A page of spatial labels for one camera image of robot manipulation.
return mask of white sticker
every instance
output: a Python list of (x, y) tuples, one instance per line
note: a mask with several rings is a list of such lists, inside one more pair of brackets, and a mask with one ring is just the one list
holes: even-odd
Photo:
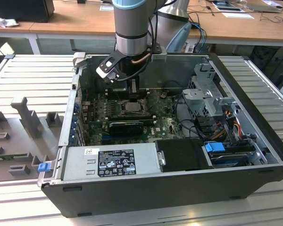
[(99, 148), (86, 148), (85, 155), (99, 154), (99, 151), (100, 151)]

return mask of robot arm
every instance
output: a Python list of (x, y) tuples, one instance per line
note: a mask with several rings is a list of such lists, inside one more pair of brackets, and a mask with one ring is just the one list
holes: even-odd
[(117, 50), (111, 53), (97, 68), (97, 73), (106, 82), (118, 79), (119, 69), (128, 80), (141, 72), (149, 61), (149, 18), (164, 6), (166, 0), (113, 0)]

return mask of yellow wire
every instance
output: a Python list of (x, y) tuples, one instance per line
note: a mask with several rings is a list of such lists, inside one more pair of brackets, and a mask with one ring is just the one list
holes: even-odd
[(212, 140), (215, 140), (216, 138), (220, 137), (220, 136), (223, 135), (224, 133), (226, 133), (225, 129), (222, 130), (220, 133), (218, 133), (216, 136), (214, 136), (214, 137), (212, 138)]

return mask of metal workbench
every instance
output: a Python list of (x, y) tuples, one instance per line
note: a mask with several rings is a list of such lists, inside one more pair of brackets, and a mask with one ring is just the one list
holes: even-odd
[[(244, 89), (249, 98), (283, 140), (283, 95), (272, 83), (248, 60), (241, 57), (220, 57), (222, 62)], [(72, 56), (16, 56), (13, 60), (4, 60), (0, 64), (0, 89), (6, 82), (15, 84), (33, 81), (36, 72), (42, 73), (42, 81), (38, 80), (36, 87), (47, 90), (56, 80), (49, 79), (58, 75), (72, 77)], [(21, 75), (13, 81), (2, 76)], [(58, 106), (62, 115), (66, 102), (65, 95), (60, 94), (68, 90), (68, 80), (59, 83), (56, 97), (61, 101), (52, 103), (48, 107)], [(12, 109), (4, 108), (6, 114), (12, 117)], [(130, 204), (134, 200), (125, 200)], [(125, 225), (181, 225), (181, 226), (217, 226), (217, 225), (283, 225), (283, 181), (266, 184), (245, 200), (204, 203), (158, 210), (143, 210), (110, 215), (98, 215), (80, 218), (65, 218), (59, 210), (47, 199), (36, 184), (36, 180), (0, 182), (0, 224), (4, 225), (90, 225), (90, 226), (125, 226)]]

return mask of wooden desk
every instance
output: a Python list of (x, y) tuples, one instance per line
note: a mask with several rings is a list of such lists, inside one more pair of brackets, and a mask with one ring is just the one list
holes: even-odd
[[(211, 6), (211, 3), (204, 0), (190, 0), (190, 6), (193, 7), (189, 7), (189, 11), (201, 11), (203, 8), (197, 5), (206, 4)], [(114, 13), (100, 11), (100, 3), (77, 4), (76, 1), (54, 0), (54, 7), (54, 15), (48, 23), (20, 22), (19, 27), (0, 28), (0, 37), (28, 38), (34, 54), (40, 54), (38, 40), (42, 38), (69, 39), (72, 49), (75, 49), (75, 39), (115, 39)], [(277, 24), (269, 20), (260, 21), (261, 13), (250, 13), (255, 19), (226, 18), (214, 7), (212, 10), (215, 16), (206, 8), (198, 13), (201, 26), (207, 32), (206, 43), (283, 46), (283, 22)], [(283, 12), (264, 13), (264, 16), (274, 19), (274, 16), (283, 17)], [(191, 17), (197, 21), (195, 14), (191, 14)], [(188, 42), (195, 43), (199, 37), (199, 31), (192, 30)]]
[[(209, 9), (195, 6), (205, 6), (205, 1), (190, 0), (190, 5), (193, 7), (188, 8), (189, 12), (192, 12), (191, 9), (201, 11), (198, 13), (200, 24), (207, 32), (207, 42), (209, 43), (235, 44), (235, 42), (241, 42), (241, 44), (244, 43), (246, 45), (256, 45), (256, 43), (265, 45), (264, 43), (266, 43), (271, 46), (283, 46), (283, 22), (273, 23), (267, 19), (260, 21), (261, 13), (253, 12), (248, 14), (254, 17), (254, 19), (227, 18), (222, 13), (219, 13), (212, 6), (212, 3), (207, 2), (207, 5), (211, 6), (212, 11), (215, 12), (215, 16), (213, 16)], [(194, 21), (197, 21), (195, 13), (190, 15)], [(283, 12), (263, 13), (263, 15), (274, 21), (276, 20), (274, 16), (283, 18)], [(189, 38), (198, 39), (199, 31), (192, 30)]]
[(100, 11), (100, 3), (54, 1), (55, 12), (48, 23), (34, 23), (32, 33), (115, 35), (114, 13)]
[(0, 32), (29, 33), (29, 29), (31, 28), (32, 25), (33, 22), (19, 22), (19, 26), (7, 27), (7, 28), (0, 27)]

